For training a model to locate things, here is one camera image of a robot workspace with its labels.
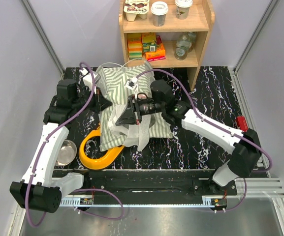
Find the green striped pet tent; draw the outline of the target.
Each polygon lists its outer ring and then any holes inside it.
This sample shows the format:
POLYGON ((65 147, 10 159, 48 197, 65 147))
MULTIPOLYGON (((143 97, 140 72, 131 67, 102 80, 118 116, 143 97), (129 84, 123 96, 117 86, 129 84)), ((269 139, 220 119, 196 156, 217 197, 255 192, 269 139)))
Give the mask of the green striped pet tent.
POLYGON ((150 138, 173 137, 160 107, 151 101, 151 83, 155 81, 151 70, 148 62, 133 67, 98 67, 97 85, 111 102, 99 116, 101 151, 118 146, 137 146, 142 151, 150 138))

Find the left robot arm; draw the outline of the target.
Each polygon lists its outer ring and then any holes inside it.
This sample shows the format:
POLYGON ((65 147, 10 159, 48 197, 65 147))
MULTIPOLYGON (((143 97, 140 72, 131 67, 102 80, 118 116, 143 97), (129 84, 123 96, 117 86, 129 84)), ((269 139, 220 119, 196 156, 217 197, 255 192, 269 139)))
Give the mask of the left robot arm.
POLYGON ((52 98, 45 112, 41 138, 32 162, 19 182, 12 182, 10 193, 21 208, 54 213, 61 199, 76 190, 87 194, 91 182, 80 173, 69 173, 52 179, 52 173, 59 152, 69 134, 69 123, 85 109, 99 113, 110 107, 96 87, 93 91, 87 86, 78 88, 74 79, 60 80, 57 94, 52 98))

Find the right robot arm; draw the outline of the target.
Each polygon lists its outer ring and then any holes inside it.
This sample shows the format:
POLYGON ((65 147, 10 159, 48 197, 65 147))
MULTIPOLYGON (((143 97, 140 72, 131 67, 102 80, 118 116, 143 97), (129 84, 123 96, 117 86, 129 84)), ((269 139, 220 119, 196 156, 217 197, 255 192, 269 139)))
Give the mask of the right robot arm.
POLYGON ((145 93, 128 97, 126 108, 115 121, 116 126, 139 125, 147 115, 160 113, 167 123, 197 133, 222 147, 231 158, 216 169, 208 182, 209 191, 215 195, 224 191, 230 181, 251 175, 262 155, 255 130, 232 128, 200 114, 187 102, 177 100, 164 80, 152 82, 150 89, 151 97, 145 93))

